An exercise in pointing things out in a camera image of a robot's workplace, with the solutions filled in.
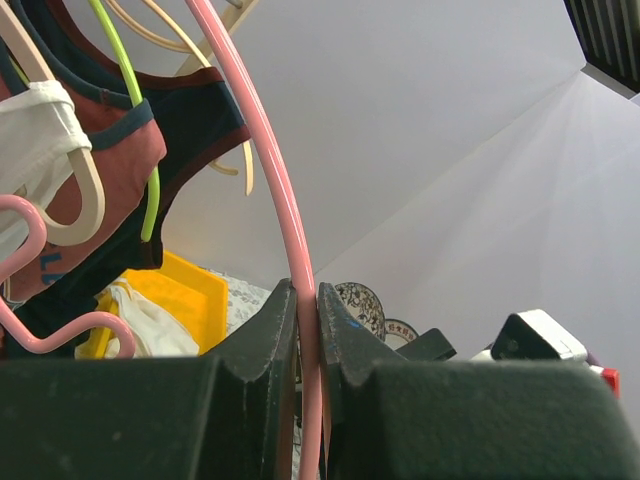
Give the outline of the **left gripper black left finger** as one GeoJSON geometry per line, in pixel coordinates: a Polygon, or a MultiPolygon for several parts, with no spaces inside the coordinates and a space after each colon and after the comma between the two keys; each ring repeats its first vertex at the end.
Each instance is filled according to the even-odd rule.
{"type": "Polygon", "coordinates": [[[287,479],[297,295],[189,358],[9,361],[1,367],[5,479],[287,479]]]}

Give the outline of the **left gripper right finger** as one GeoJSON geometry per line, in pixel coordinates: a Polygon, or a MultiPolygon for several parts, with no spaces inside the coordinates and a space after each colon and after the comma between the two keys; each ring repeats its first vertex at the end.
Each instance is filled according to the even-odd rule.
{"type": "Polygon", "coordinates": [[[561,362],[412,361],[319,288],[331,479],[635,479],[611,389],[561,362]]]}

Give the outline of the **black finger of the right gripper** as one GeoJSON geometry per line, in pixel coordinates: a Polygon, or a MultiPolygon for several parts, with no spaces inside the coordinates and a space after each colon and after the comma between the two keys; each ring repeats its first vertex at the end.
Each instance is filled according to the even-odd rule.
{"type": "Polygon", "coordinates": [[[398,348],[397,353],[411,361],[446,361],[457,351],[438,328],[431,328],[398,348]]]}

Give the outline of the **pink plastic hanger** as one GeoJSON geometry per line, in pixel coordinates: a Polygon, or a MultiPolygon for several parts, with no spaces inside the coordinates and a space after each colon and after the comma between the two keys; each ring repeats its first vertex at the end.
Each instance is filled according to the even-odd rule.
{"type": "MultiPolygon", "coordinates": [[[[209,2],[192,1],[189,3],[189,9],[212,47],[247,120],[276,207],[291,269],[290,278],[285,280],[291,283],[297,295],[295,372],[301,371],[304,380],[299,477],[313,479],[319,470],[322,439],[319,360],[321,339],[315,284],[304,228],[275,134],[233,41],[209,2]]],[[[136,359],[133,357],[134,341],[127,327],[118,318],[103,312],[94,312],[79,318],[47,339],[30,336],[8,308],[2,309],[1,318],[11,334],[24,338],[29,346],[42,351],[49,351],[67,342],[94,325],[104,325],[116,331],[122,338],[121,357],[110,360],[136,359]]]]}

